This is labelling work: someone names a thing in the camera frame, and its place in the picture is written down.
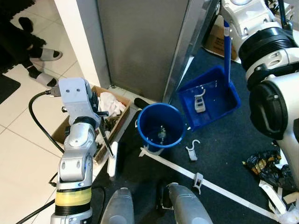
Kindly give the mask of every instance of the person's foot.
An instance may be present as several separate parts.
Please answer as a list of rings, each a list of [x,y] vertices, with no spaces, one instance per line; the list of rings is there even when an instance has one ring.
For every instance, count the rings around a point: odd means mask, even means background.
[[[47,73],[37,70],[37,68],[33,65],[27,68],[27,70],[29,72],[29,76],[35,79],[40,84],[43,84],[47,87],[58,85],[58,80],[56,78],[48,75]]]
[[[30,50],[30,59],[32,61],[55,61],[62,57],[62,52],[48,49],[48,48],[39,48]]]
[[[33,32],[33,22],[29,18],[20,17],[19,24],[21,25],[24,31],[27,31],[29,33]]]

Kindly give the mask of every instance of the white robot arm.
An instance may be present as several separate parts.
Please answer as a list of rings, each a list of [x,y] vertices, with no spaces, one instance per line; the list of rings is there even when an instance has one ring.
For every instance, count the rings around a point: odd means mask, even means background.
[[[299,48],[292,31],[263,0],[222,0],[220,13],[246,70],[250,119],[277,140],[299,188]]]
[[[51,224],[89,224],[93,213],[90,200],[93,156],[97,149],[95,129],[100,127],[100,117],[107,113],[98,112],[98,97],[82,78],[61,79],[59,90],[64,104],[62,110],[68,112],[71,126],[58,167]],[[115,157],[105,135],[103,139],[110,158]]]

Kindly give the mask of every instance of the blue bucket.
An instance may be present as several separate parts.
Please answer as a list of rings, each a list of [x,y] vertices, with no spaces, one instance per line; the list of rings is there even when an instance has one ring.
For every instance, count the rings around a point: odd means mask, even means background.
[[[178,144],[185,134],[185,124],[177,108],[169,104],[145,107],[137,120],[138,132],[149,151],[157,152]]]

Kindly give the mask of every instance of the floor tile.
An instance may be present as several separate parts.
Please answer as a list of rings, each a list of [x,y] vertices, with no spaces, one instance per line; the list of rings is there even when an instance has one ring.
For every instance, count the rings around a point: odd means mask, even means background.
[[[128,98],[128,99],[130,99],[132,102],[134,102],[135,98],[139,97],[139,98],[143,99],[144,101],[146,101],[149,104],[154,104],[155,103],[155,101],[153,101],[153,100],[141,97],[141,96],[139,96],[139,95],[137,95],[135,93],[132,93],[130,91],[126,91],[123,96],[126,97],[126,98]]]
[[[49,134],[53,134],[68,115],[67,113],[62,113],[62,106],[63,104],[61,97],[51,96],[41,96],[40,98],[36,99],[33,104],[33,112],[37,120],[42,124]],[[57,156],[62,155],[62,153],[54,146],[54,144],[33,121],[29,113],[29,109],[26,109],[8,127],[8,129],[19,134],[20,136],[23,136],[40,147],[45,148]]]
[[[53,191],[53,193],[51,194],[50,198],[47,200],[46,203],[52,201],[53,199],[55,199],[56,196],[56,191]],[[55,211],[55,204],[52,204],[50,207],[46,208],[45,210],[41,211],[36,219],[33,221],[32,224],[49,224],[50,223],[50,219],[51,219],[51,215],[54,213]]]
[[[53,192],[48,184],[57,171],[59,158],[28,140],[5,130],[0,134],[0,217],[16,223],[44,205]]]
[[[59,74],[57,74],[57,73],[55,73],[55,72],[53,72],[53,71],[51,71],[51,70],[49,70],[49,69],[43,68],[42,66],[40,66],[40,65],[38,65],[38,64],[34,64],[34,65],[36,66],[36,68],[37,68],[39,71],[43,71],[43,72],[45,72],[45,73],[47,73],[47,74],[49,74],[50,76],[53,76],[53,77],[55,77],[55,78],[59,78],[59,77],[60,77]]]
[[[0,125],[0,134],[5,130],[5,127]]]
[[[55,21],[59,18],[54,0],[37,0],[35,4],[28,7],[26,11],[51,21]]]
[[[27,11],[21,11],[17,13],[11,20],[11,23],[20,29],[22,29],[18,21],[20,17],[28,17],[33,22],[33,32],[32,32],[33,34],[38,34],[41,30],[45,29],[53,22],[51,20],[47,20],[36,14]]]
[[[84,78],[84,75],[82,73],[82,70],[80,68],[80,65],[78,62],[74,63],[64,74],[64,77],[67,78]]]
[[[123,96],[125,94],[125,92],[126,92],[126,90],[124,90],[124,89],[122,89],[122,88],[120,88],[118,86],[115,86],[115,88],[109,87],[108,89],[111,92],[114,92],[114,93],[116,93],[116,94],[118,94],[120,96]]]
[[[57,61],[36,62],[36,64],[59,75],[64,74],[77,60],[64,27],[57,23],[52,23],[42,30],[38,36],[47,42],[47,45],[44,46],[45,48],[59,50],[63,53],[63,56]]]
[[[55,23],[58,23],[60,25],[64,25],[64,23],[62,22],[60,16],[59,16],[59,18],[57,20],[55,20]]]
[[[7,127],[28,107],[30,99],[37,93],[45,91],[46,87],[30,78],[22,65],[15,66],[5,76],[21,83],[11,96],[0,104],[0,125]]]

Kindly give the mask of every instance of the cardboard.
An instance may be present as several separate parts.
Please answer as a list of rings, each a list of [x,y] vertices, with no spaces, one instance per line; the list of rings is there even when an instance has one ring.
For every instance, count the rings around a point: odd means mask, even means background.
[[[97,95],[100,96],[100,94],[102,92],[110,92],[112,93],[116,99],[118,101],[120,101],[122,104],[124,104],[126,106],[124,112],[121,114],[120,118],[117,120],[117,122],[115,123],[115,126],[114,128],[111,130],[111,133],[108,137],[108,140],[109,142],[111,142],[111,140],[113,139],[114,135],[119,131],[119,129],[121,128],[121,126],[124,124],[125,120],[126,120],[126,117],[128,115],[128,112],[130,110],[130,105],[131,105],[131,101],[125,97],[122,97],[122,96],[119,96],[109,90],[106,90],[104,88],[101,88],[101,87],[97,87],[97,86],[94,86],[92,88],[92,91],[96,91]],[[56,129],[56,131],[52,134],[52,137],[55,141],[63,144],[64,143],[64,140],[65,140],[65,135],[64,135],[64,131],[65,131],[65,128],[69,126],[69,117],[67,117],[63,122],[62,124]],[[102,148],[100,149],[100,151],[95,155],[95,160],[96,161],[99,161],[101,160],[101,155],[103,155],[103,151],[106,151],[105,150],[106,147],[105,146],[102,146]]]
[[[203,47],[209,52],[224,57],[223,26],[221,27],[217,24],[214,24],[209,37],[207,38],[206,42],[203,44]],[[231,60],[237,61],[237,59],[238,59],[237,52],[234,46],[232,45]]]

